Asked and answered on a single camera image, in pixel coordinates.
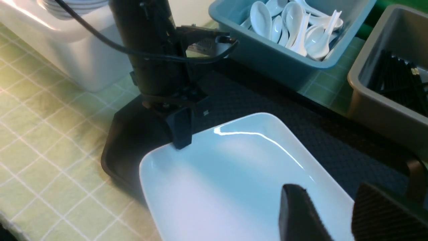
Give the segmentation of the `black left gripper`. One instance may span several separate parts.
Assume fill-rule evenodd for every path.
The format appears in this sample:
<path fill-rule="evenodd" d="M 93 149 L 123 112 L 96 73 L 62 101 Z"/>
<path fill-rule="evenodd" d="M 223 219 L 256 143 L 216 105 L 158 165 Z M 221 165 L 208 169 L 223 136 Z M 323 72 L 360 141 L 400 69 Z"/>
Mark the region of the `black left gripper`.
<path fill-rule="evenodd" d="M 192 120 L 212 109 L 208 94 L 183 70 L 134 70 L 130 76 L 142 105 L 166 119 L 174 147 L 181 150 L 190 145 Z"/>

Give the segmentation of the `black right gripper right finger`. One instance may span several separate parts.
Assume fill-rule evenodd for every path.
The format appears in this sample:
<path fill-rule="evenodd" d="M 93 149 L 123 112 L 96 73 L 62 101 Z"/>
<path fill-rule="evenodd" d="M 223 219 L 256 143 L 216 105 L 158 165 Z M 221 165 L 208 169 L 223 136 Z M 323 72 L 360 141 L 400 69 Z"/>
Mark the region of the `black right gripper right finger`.
<path fill-rule="evenodd" d="M 356 241 L 426 241 L 427 210 L 387 188 L 362 183 L 354 199 L 351 231 Z"/>

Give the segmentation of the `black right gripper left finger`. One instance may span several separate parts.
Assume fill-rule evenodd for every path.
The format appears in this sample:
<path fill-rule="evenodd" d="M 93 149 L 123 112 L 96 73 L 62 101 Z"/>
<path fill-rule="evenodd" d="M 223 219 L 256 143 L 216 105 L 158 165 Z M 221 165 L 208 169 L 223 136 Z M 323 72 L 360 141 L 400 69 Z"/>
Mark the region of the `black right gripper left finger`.
<path fill-rule="evenodd" d="M 331 241 L 306 189 L 296 184 L 284 184 L 279 211 L 281 241 Z"/>

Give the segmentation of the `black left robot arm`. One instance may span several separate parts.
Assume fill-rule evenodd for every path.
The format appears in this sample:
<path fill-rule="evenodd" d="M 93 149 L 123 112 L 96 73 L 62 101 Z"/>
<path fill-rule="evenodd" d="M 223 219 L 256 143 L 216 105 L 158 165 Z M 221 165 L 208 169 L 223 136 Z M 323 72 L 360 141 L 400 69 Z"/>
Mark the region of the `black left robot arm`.
<path fill-rule="evenodd" d="M 155 55 L 186 57 L 166 0 L 110 0 L 124 47 Z M 208 95 L 190 64 L 128 54 L 142 105 L 156 118 L 178 150 L 192 143 L 196 116 L 209 112 Z"/>

